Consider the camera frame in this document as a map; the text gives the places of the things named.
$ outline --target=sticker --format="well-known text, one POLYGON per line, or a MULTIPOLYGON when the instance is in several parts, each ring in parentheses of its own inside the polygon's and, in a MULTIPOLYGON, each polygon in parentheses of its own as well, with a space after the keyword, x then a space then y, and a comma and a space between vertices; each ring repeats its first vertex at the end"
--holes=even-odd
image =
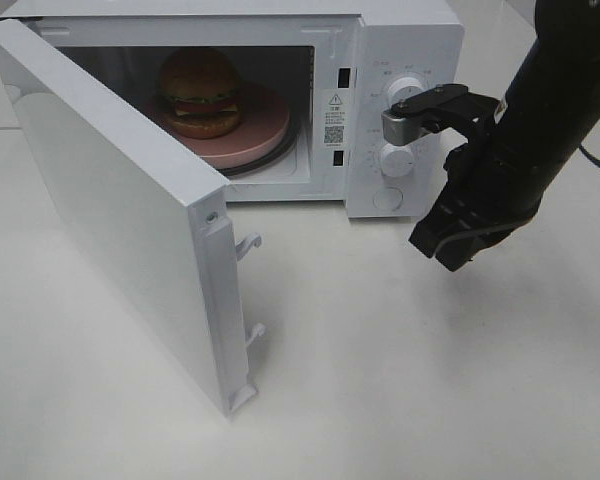
POLYGON ((341 147, 347 142, 347 114, 349 112, 349 89, 323 90, 320 136, 325 147, 341 147))
POLYGON ((496 125, 500 123, 500 120, 502 120, 502 117, 504 117, 504 114, 507 112, 508 108, 509 104, 507 103, 506 97, 502 97, 502 100, 500 100, 500 103, 496 107, 496 111, 493 114, 493 119, 496 121, 496 125))

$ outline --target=control panel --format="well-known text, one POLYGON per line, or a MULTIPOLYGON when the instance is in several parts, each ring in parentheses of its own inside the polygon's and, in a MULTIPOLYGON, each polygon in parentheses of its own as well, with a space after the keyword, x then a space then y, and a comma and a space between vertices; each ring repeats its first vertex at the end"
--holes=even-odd
POLYGON ((347 212, 350 217, 421 215, 432 168, 443 161, 438 140, 430 135, 404 147, 391 145, 383 138, 382 112, 453 81, 463 30, 458 24, 365 28, 373 31, 358 68, 347 212))

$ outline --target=pink plate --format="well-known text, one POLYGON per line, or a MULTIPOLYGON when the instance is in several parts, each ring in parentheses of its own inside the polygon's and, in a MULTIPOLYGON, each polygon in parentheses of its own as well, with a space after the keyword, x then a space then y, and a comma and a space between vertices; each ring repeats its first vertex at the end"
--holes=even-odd
POLYGON ((285 100, 273 90, 245 83, 240 91, 240 125, 226 135, 206 140, 188 138, 175 132, 153 98, 145 114, 183 145, 214 168, 223 170, 253 162, 271 152, 289 127, 290 112, 285 100))

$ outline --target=hamburger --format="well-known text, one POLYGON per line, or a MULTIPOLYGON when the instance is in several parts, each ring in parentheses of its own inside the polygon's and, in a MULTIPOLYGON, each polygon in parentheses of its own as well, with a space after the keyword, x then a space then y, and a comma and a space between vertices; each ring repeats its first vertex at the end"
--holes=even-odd
POLYGON ((167 58, 158 76, 164 119, 185 137, 225 135, 240 123, 241 83, 236 69, 217 50, 181 48, 167 58))

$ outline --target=qr code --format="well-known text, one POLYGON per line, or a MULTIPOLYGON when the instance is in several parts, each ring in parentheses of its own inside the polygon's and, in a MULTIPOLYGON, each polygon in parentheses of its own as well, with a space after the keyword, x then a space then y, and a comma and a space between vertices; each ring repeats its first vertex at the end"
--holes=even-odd
POLYGON ((342 143, 344 141, 344 126, 324 127, 324 143, 342 143))

